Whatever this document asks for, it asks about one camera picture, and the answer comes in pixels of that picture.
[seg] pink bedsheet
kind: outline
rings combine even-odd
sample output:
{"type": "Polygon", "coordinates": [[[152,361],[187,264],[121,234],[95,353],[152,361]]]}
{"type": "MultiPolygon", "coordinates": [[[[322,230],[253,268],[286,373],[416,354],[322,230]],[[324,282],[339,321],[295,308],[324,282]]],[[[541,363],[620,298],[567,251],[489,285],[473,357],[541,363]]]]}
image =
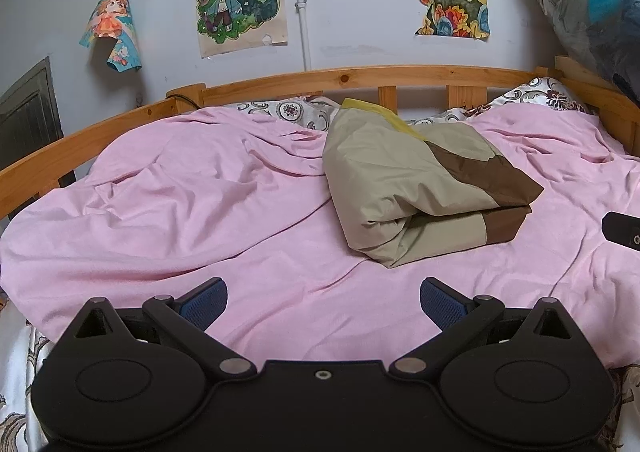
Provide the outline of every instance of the pink bedsheet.
{"type": "Polygon", "coordinates": [[[228,307],[207,333],[261,367],[388,364],[437,334],[418,299],[436,276],[511,307],[557,296],[606,366],[640,361],[640,253],[600,232],[609,210],[640,214],[638,160],[580,112],[512,104],[472,123],[545,187],[510,243],[386,269],[346,245],[323,133],[210,108],[127,133],[20,213],[0,239],[0,284],[57,339],[89,297],[138,307],[221,276],[228,307]]]}

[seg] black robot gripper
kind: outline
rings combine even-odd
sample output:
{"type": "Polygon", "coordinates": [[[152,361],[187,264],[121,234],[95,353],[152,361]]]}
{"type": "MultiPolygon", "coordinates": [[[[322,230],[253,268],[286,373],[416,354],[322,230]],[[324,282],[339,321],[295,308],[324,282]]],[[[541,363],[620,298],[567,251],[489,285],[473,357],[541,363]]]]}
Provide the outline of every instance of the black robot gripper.
{"type": "Polygon", "coordinates": [[[137,309],[93,298],[33,382],[44,451],[601,450],[613,385],[560,301],[505,308],[434,278],[419,295],[442,333],[388,370],[270,360],[260,372],[204,333],[226,308],[219,278],[137,309]]]}

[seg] wooden bed frame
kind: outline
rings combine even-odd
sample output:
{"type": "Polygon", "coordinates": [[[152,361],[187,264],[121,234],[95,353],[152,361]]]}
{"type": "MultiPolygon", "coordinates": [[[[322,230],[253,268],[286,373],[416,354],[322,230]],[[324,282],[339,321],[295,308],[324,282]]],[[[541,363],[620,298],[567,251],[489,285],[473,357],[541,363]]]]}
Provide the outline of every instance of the wooden bed frame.
{"type": "MultiPolygon", "coordinates": [[[[398,111],[398,86],[446,86],[449,108],[487,102],[487,88],[511,89],[538,76],[561,80],[583,102],[600,109],[609,133],[633,155],[640,155],[640,108],[604,80],[575,64],[556,58],[556,69],[535,72],[460,66],[383,66],[314,70],[269,76],[207,88],[197,83],[167,93],[182,94],[202,106],[241,101],[284,99],[326,91],[378,88],[379,104],[398,111]]],[[[0,219],[27,199],[58,188],[58,179],[90,161],[118,136],[157,119],[193,110],[188,102],[167,98],[152,105],[111,117],[62,138],[0,171],[0,219]]]]}

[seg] drawing of girl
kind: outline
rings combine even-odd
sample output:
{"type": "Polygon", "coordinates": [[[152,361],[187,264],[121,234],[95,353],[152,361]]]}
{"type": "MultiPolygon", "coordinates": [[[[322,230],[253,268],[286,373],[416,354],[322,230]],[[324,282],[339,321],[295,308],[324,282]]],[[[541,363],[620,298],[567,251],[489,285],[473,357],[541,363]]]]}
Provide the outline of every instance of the drawing of girl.
{"type": "Polygon", "coordinates": [[[94,35],[98,38],[122,35],[122,23],[118,17],[127,15],[127,0],[104,0],[95,11],[90,22],[94,35]]]}
{"type": "Polygon", "coordinates": [[[80,44],[89,47],[94,38],[105,37],[116,38],[108,64],[117,70],[140,67],[129,0],[101,0],[87,24],[80,44]]]}

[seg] patterned pillowcase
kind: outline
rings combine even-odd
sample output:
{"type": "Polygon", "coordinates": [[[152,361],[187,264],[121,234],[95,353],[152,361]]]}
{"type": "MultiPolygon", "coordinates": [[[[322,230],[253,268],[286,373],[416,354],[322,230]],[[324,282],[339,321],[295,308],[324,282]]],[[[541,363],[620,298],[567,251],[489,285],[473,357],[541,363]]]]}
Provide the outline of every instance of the patterned pillowcase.
{"type": "Polygon", "coordinates": [[[489,103],[488,106],[491,108],[495,105],[518,102],[539,103],[554,110],[578,110],[585,114],[593,114],[587,105],[583,104],[568,88],[553,78],[534,78],[526,85],[521,85],[509,92],[505,92],[489,103]]]}
{"type": "Polygon", "coordinates": [[[558,80],[553,78],[534,78],[525,85],[518,86],[509,92],[505,92],[500,97],[490,103],[477,106],[472,109],[451,108],[442,114],[426,117],[423,119],[413,119],[407,121],[409,125],[420,125],[422,123],[447,123],[449,121],[464,121],[468,117],[477,116],[495,106],[507,103],[539,103],[554,110],[578,110],[585,114],[597,114],[595,109],[583,104],[575,98],[572,92],[558,80]]]}
{"type": "Polygon", "coordinates": [[[340,105],[323,96],[317,98],[289,98],[280,101],[250,101],[225,105],[245,114],[268,114],[300,125],[309,130],[329,129],[340,105]]]}

